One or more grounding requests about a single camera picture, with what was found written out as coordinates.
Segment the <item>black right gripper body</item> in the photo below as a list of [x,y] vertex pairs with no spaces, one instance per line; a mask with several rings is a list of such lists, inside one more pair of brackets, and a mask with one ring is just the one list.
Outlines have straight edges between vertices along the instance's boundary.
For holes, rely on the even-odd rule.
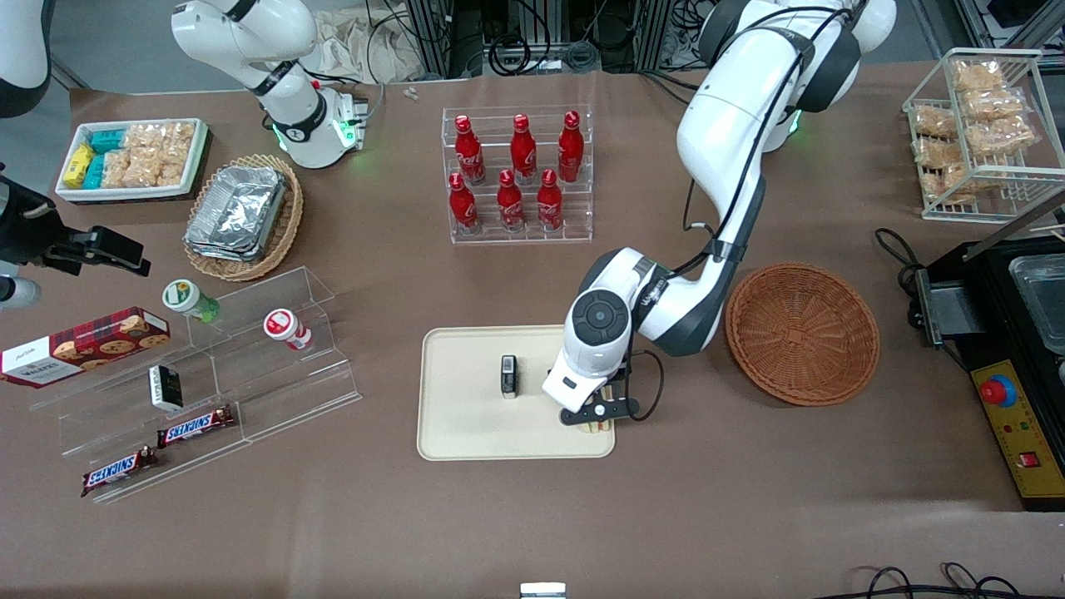
[[77,231],[64,224],[56,206],[48,197],[7,177],[1,178],[1,259],[15,265],[38,265],[77,274],[79,262],[51,250],[65,249]]

